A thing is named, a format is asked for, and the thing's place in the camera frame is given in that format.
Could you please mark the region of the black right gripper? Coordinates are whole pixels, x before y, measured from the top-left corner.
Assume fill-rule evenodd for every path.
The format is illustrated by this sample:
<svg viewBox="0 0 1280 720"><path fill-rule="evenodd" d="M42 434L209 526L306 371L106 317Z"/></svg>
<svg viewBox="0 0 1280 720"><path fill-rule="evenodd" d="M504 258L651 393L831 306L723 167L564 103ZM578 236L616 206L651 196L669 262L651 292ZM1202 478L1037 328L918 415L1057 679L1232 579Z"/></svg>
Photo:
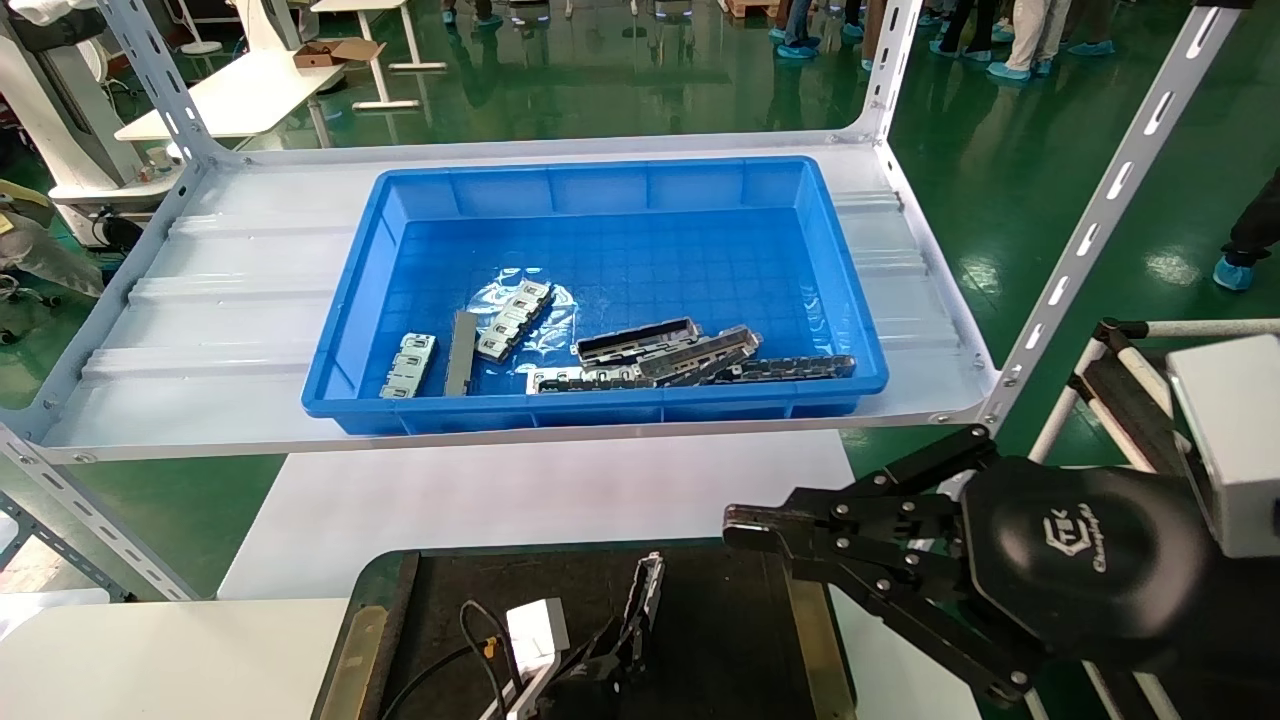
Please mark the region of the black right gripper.
<svg viewBox="0 0 1280 720"><path fill-rule="evenodd" d="M960 503L940 492L968 471ZM820 530L909 542L951 539L961 524L970 596L952 559L812 546ZM969 425L840 489L730 505L722 537L788 547L792 577L835 585L997 706L1023 703L1061 660L1157 676L1210 719L1277 716L1277 560L1230 556L1187 480L998 456L989 430Z"/></svg>

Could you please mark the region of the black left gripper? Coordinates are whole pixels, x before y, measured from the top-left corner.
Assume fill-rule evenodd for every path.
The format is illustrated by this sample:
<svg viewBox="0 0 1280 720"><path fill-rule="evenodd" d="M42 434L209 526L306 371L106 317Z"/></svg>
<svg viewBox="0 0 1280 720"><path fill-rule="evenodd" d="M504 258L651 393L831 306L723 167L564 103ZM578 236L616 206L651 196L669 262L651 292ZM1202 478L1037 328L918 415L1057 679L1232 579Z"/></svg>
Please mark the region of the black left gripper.
<svg viewBox="0 0 1280 720"><path fill-rule="evenodd" d="M622 689L646 670L646 602L630 600L571 667L540 671L515 701L516 719L620 719Z"/></svg>

